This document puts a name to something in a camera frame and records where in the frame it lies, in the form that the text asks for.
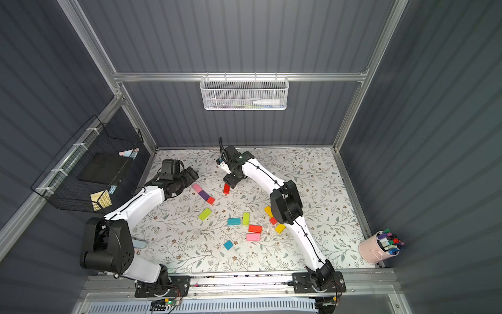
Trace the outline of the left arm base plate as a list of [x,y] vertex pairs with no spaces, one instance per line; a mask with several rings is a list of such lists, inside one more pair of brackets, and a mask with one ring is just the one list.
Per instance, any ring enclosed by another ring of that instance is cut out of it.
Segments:
[[170,282],[144,283],[137,281],[135,283],[136,298],[175,298],[183,297],[188,294],[190,289],[190,276],[171,276]]

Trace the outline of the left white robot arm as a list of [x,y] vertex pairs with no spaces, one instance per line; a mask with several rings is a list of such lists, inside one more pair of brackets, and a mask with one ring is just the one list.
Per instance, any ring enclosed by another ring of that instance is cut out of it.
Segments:
[[160,171],[138,193],[102,218],[91,218],[84,226],[80,265],[84,269],[111,272],[141,283],[167,287],[167,267],[135,254],[131,231],[158,205],[182,194],[199,178],[180,160],[164,160]]

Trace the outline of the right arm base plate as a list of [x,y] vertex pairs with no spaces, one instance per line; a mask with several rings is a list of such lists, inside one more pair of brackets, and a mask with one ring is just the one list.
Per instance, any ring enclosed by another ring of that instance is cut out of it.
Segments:
[[308,293],[345,293],[346,285],[341,272],[333,272],[326,278],[321,278],[315,273],[296,272],[292,274],[289,287],[294,288],[295,294]]

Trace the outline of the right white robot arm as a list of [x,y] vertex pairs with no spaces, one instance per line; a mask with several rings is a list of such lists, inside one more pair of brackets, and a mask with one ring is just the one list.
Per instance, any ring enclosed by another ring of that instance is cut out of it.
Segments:
[[278,178],[250,152],[240,153],[233,145],[225,147],[221,137],[218,138],[218,144],[220,158],[216,163],[226,172],[224,182],[235,188],[243,179],[250,178],[269,193],[272,216],[294,236],[313,289],[319,292],[327,290],[334,284],[335,268],[309,231],[296,184]]

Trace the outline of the purple block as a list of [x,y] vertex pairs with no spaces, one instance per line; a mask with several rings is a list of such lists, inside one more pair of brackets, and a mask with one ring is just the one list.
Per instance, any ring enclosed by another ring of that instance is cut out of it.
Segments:
[[201,190],[200,192],[198,192],[198,194],[202,197],[202,199],[204,199],[205,201],[207,201],[210,196],[203,190]]

